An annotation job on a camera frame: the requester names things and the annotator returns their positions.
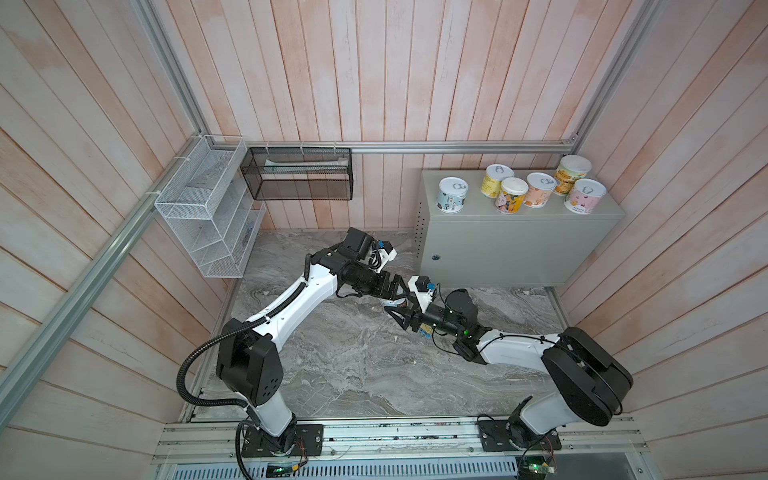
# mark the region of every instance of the can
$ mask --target can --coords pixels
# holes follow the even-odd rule
[[[520,210],[527,192],[528,184],[522,178],[505,178],[496,197],[496,209],[503,214],[513,214]]]
[[[528,192],[525,194],[526,207],[541,208],[549,200],[557,183],[551,175],[534,172],[526,177]]]
[[[571,192],[565,198],[565,208],[575,214],[591,214],[606,193],[608,189],[600,182],[581,178],[576,180]]]
[[[498,191],[502,188],[502,180],[514,176],[515,171],[506,165],[488,165],[485,168],[485,177],[482,179],[480,191],[488,198],[496,198]]]
[[[554,173],[554,179],[558,182],[554,192],[557,195],[568,195],[574,182],[587,176],[592,170],[592,163],[578,155],[566,155],[560,159],[558,171]]]
[[[437,193],[437,208],[447,214],[455,214],[464,207],[469,184],[459,177],[446,177],[440,180]]]

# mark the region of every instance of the white wire rack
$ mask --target white wire rack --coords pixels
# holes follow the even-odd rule
[[[216,145],[233,137],[205,135],[184,158],[184,164],[154,202],[164,218],[212,220],[230,180],[245,158],[246,146],[237,137],[237,146]]]
[[[266,204],[251,210],[245,180],[232,180],[246,153],[242,138],[220,147],[215,137],[200,138],[155,205],[204,276],[240,278]]]

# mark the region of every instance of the black mesh basket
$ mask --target black mesh basket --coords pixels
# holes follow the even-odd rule
[[[349,148],[251,147],[240,171],[254,200],[352,200]]]

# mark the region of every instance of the wire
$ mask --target wire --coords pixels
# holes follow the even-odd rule
[[[494,441],[494,442],[498,442],[498,440],[496,439],[496,437],[495,437],[495,436],[494,436],[492,433],[490,433],[490,432],[486,431],[485,429],[483,429],[483,428],[480,426],[480,417],[488,417],[488,418],[490,418],[490,419],[491,419],[493,422],[495,422],[495,421],[496,421],[496,419],[495,419],[495,418],[493,418],[492,416],[490,416],[490,415],[489,415],[489,414],[487,414],[487,413],[481,413],[480,415],[478,415],[478,418],[475,420],[475,422],[478,424],[478,429],[480,430],[480,433],[482,433],[482,434],[484,434],[484,435],[487,435],[487,436],[491,437],[491,439],[493,439],[493,441]]]
[[[540,437],[538,438],[538,440],[536,440],[536,442],[534,442],[534,443],[531,443],[531,444],[528,446],[528,448],[526,448],[526,449],[525,449],[525,451],[523,452],[523,454],[522,454],[522,455],[521,455],[521,457],[520,457],[520,465],[522,465],[522,464],[523,464],[523,461],[525,460],[525,454],[527,454],[527,453],[528,453],[528,450],[530,450],[531,448],[533,448],[533,446],[534,446],[534,445],[538,445],[538,446],[540,446],[540,447],[544,448],[544,446],[541,444],[541,441],[542,441],[542,440],[544,440],[544,439],[547,437],[547,435],[549,435],[550,433],[552,433],[552,430],[550,430],[549,432],[546,432],[544,435],[540,436]]]
[[[549,439],[549,435],[545,436],[547,439],[547,443],[549,444],[549,456],[550,460],[552,462],[552,466],[555,470],[558,469],[558,461],[554,459],[554,447],[552,446],[552,441]]]
[[[311,265],[311,258],[312,256],[310,254],[307,254],[306,257],[304,257],[304,280],[310,279],[310,265]],[[280,305],[276,306],[274,309],[270,311],[271,316],[275,316],[279,312],[283,311],[288,307],[304,290],[306,287],[306,282],[301,282],[296,287],[296,289],[286,298]],[[253,322],[245,322],[240,328],[230,330],[229,332],[222,333],[219,336],[215,336],[214,338],[208,340],[203,345],[198,346],[195,350],[190,353],[190,355],[181,363],[181,366],[179,367],[179,372],[176,375],[176,391],[179,392],[179,396],[187,403],[191,403],[195,406],[205,406],[205,407],[211,407],[211,406],[225,406],[225,405],[235,405],[239,406],[242,409],[245,409],[248,412],[248,416],[255,415],[253,412],[253,409],[251,408],[250,404],[247,400],[241,399],[241,398],[235,398],[235,399],[202,399],[200,397],[196,397],[192,395],[192,393],[187,390],[186,385],[186,378],[187,378],[187,372],[189,372],[190,367],[192,366],[192,363],[203,354],[206,350],[208,350],[210,347],[216,345],[217,343],[221,342],[224,339],[228,339],[232,336],[238,335],[240,333],[246,332],[248,330],[251,330],[262,323],[266,322],[266,317],[261,316],[258,319],[255,319]]]
[[[440,284],[437,284],[437,293],[440,295],[440,300],[442,301],[442,305],[445,306],[445,299],[442,298],[442,288],[440,288]]]
[[[615,391],[615,390],[614,390],[614,388],[611,386],[611,384],[610,384],[610,383],[608,383],[608,381],[607,381],[606,379],[604,379],[604,378],[603,378],[603,376],[600,374],[600,372],[598,372],[596,369],[594,369],[594,367],[593,367],[592,365],[590,365],[589,363],[587,363],[587,362],[586,362],[584,359],[582,359],[582,358],[581,358],[579,355],[577,355],[575,352],[572,352],[571,350],[569,350],[569,349],[567,349],[567,348],[563,347],[562,345],[558,344],[557,342],[553,342],[553,341],[551,341],[551,340],[549,340],[549,339],[546,339],[546,338],[544,338],[544,336],[535,337],[535,336],[529,336],[529,335],[517,335],[517,334],[512,334],[512,333],[502,333],[502,334],[500,334],[499,336],[497,336],[497,337],[495,337],[495,338],[491,339],[491,341],[490,341],[490,342],[486,343],[486,344],[485,344],[485,345],[484,345],[484,346],[483,346],[483,347],[482,347],[482,348],[481,348],[481,349],[478,351],[478,355],[480,355],[480,354],[482,353],[482,351],[483,351],[483,350],[485,350],[485,348],[486,348],[486,347],[488,347],[488,345],[491,345],[491,344],[492,344],[493,342],[495,342],[496,340],[500,340],[500,339],[504,339],[504,338],[507,338],[508,336],[514,336],[514,337],[519,337],[519,338],[523,338],[523,339],[532,339],[532,340],[538,340],[539,342],[542,342],[542,343],[543,343],[543,342],[546,342],[546,343],[551,343],[551,344],[552,344],[552,345],[554,345],[555,347],[559,348],[560,350],[562,350],[563,352],[565,352],[566,354],[568,354],[568,356],[570,356],[571,358],[575,357],[575,358],[576,358],[576,359],[577,359],[577,360],[578,360],[580,363],[584,363],[586,366],[588,366],[588,367],[589,367],[589,369],[590,369],[590,370],[592,370],[592,372],[594,372],[594,374],[598,376],[598,378],[599,378],[599,379],[600,379],[600,380],[603,382],[603,384],[605,384],[605,386],[607,386],[607,387],[608,387],[608,389],[609,389],[609,390],[611,391],[611,393],[613,394],[614,398],[616,399],[616,401],[617,401],[617,402],[618,402],[618,404],[619,404],[619,412],[618,412],[618,413],[616,413],[616,412],[612,412],[612,414],[613,414],[613,415],[621,415],[622,413],[624,413],[624,405],[621,403],[621,399],[619,398],[619,395],[616,393],[616,391]],[[603,399],[602,399],[602,398],[601,398],[601,397],[600,397],[600,396],[599,396],[597,393],[595,393],[594,395],[595,395],[595,396],[596,396],[596,397],[597,397],[597,398],[598,398],[598,399],[599,399],[601,402],[603,402],[605,405],[607,405],[607,403],[606,403],[606,402],[605,402],[605,401],[604,401],[604,400],[603,400]]]
[[[374,270],[377,270],[379,267],[382,266],[382,255],[381,252],[379,252],[379,241],[377,239],[372,239],[372,252],[371,257],[368,259],[368,266],[373,268]]]
[[[240,451],[240,433],[243,431],[245,425],[255,427],[255,424],[253,424],[250,419],[242,419],[240,420],[240,423],[237,424],[237,428],[235,429],[235,456],[237,457],[237,466],[240,468],[240,473],[243,474],[243,478],[245,478],[245,480],[253,480],[253,477],[250,476],[250,473],[248,473],[248,470],[245,468],[243,453]]]
[[[445,352],[445,353],[450,353],[451,355],[458,355],[458,356],[461,356],[461,355],[459,355],[459,354],[458,354],[458,353],[456,353],[456,352],[452,352],[452,351],[450,351],[450,350],[446,350],[446,349],[442,349],[442,348],[440,348],[440,347],[438,346],[437,342],[435,341],[435,336],[434,336],[434,335],[431,335],[431,337],[432,337],[432,343],[434,343],[434,344],[435,344],[435,346],[437,347],[437,349],[438,349],[438,350],[442,350],[442,351],[443,351],[443,352]]]

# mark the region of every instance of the black mounting plate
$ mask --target black mounting plate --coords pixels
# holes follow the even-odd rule
[[[514,452],[523,450],[510,441],[507,420],[479,420],[477,423],[483,452]],[[550,432],[546,438],[549,438],[549,441],[552,443],[553,450],[561,450],[563,448],[556,431]],[[546,439],[541,441],[547,447],[549,446]],[[533,445],[530,451],[534,452],[537,450],[544,449],[541,445]]]
[[[306,456],[317,457],[323,450],[323,424],[299,424],[296,425],[296,439],[304,442]],[[258,429],[248,429],[243,441],[243,458],[275,457],[268,448],[268,443],[263,440],[263,433]],[[290,455],[279,458],[300,457],[301,451],[294,446]]]

